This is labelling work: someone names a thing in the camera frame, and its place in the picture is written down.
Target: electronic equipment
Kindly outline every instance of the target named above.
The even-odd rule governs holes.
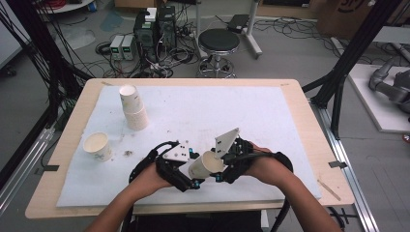
[[[157,8],[147,8],[147,13],[145,13],[145,21],[157,20]]]
[[[136,43],[135,36],[127,35],[124,37],[123,43],[121,44],[123,49],[124,59],[133,60],[136,53]]]
[[[157,44],[159,41],[159,29],[156,22],[146,21],[146,10],[138,13],[133,26],[133,33],[137,43],[138,55],[142,61],[147,59],[152,63],[158,63]]]
[[[158,23],[161,33],[162,47],[166,50],[177,47],[175,7],[159,8]]]
[[[238,34],[242,33],[242,29],[247,25],[249,14],[235,14],[228,23],[228,30]]]
[[[115,36],[114,40],[109,46],[109,49],[111,50],[111,57],[113,60],[124,59],[123,49],[121,49],[121,44],[123,43],[123,39],[124,39],[124,36]]]

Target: white board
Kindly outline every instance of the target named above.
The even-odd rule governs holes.
[[[132,169],[157,145],[187,140],[195,152],[203,154],[215,147],[215,137],[235,128],[240,128],[242,138],[286,154],[307,188],[316,198],[321,197],[279,88],[137,86],[137,89],[148,113],[149,126],[142,131],[128,129],[119,87],[104,87],[73,154],[58,207],[105,206],[128,184]],[[84,138],[95,131],[109,134],[111,160],[95,161],[82,150]],[[132,155],[125,156],[126,151],[132,151]],[[181,171],[188,174],[192,162],[183,165]],[[277,188],[251,177],[240,177],[232,185],[208,178],[199,190],[182,193],[176,188],[164,188],[137,204],[277,199],[283,199]]]
[[[368,88],[371,75],[380,66],[356,65],[350,72],[350,80],[359,94],[367,112],[370,114],[376,127],[383,132],[410,132],[409,114],[401,111],[396,104],[389,101],[389,98],[379,92]],[[405,72],[409,68],[392,67],[385,83],[393,85],[395,75]]]

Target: wooden table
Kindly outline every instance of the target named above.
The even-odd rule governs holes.
[[[331,168],[335,156],[324,136],[301,86],[293,79],[91,79],[73,110],[60,141],[49,161],[59,165],[58,171],[45,172],[27,207],[28,218],[63,218],[96,216],[103,207],[64,207],[56,203],[65,182],[73,153],[93,112],[104,85],[134,84],[136,86],[272,86],[280,87],[286,98],[295,126],[305,147],[308,160],[322,191],[319,202],[323,206],[351,205],[353,193],[340,169]],[[235,202],[213,204],[154,205],[134,207],[135,214],[195,213],[280,208],[282,202]]]

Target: stool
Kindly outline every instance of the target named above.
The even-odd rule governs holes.
[[[209,57],[199,63],[197,75],[219,77],[222,74],[224,78],[236,76],[233,64],[221,56],[232,54],[238,49],[238,36],[225,29],[210,29],[199,35],[198,45]]]

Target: human hand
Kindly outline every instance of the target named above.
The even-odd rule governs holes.
[[[258,147],[252,142],[251,144],[253,145],[254,153],[272,152],[268,148]],[[245,175],[252,176],[265,184],[280,188],[286,178],[292,177],[293,173],[276,159],[261,157],[253,161],[252,166],[248,169]]]

